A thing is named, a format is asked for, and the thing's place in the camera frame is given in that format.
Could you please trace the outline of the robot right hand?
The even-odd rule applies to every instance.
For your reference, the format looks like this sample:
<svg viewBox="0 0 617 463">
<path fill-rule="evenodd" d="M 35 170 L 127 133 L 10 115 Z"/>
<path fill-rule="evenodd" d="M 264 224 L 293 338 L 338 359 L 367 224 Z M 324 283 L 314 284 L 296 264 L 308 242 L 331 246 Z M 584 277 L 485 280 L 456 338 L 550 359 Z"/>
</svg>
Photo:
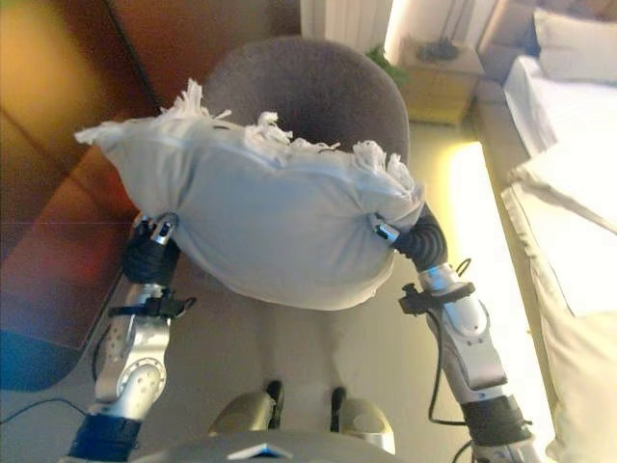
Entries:
<svg viewBox="0 0 617 463">
<path fill-rule="evenodd" d="M 369 215 L 369 223 L 392 250 L 410 259 L 418 272 L 447 263 L 446 238 L 428 204 L 419 210 L 415 224 L 408 231 L 400 231 L 376 214 Z"/>
</svg>

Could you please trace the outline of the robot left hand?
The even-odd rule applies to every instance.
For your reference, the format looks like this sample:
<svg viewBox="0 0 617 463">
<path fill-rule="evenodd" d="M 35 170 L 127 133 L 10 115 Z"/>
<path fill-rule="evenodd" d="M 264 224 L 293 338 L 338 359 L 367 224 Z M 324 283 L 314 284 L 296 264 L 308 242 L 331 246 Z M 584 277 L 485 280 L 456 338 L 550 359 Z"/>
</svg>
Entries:
<svg viewBox="0 0 617 463">
<path fill-rule="evenodd" d="M 121 260 L 122 272 L 131 283 L 171 283 L 180 256 L 174 241 L 177 226 L 178 218 L 173 213 L 158 218 L 140 213 L 135 218 Z"/>
</svg>

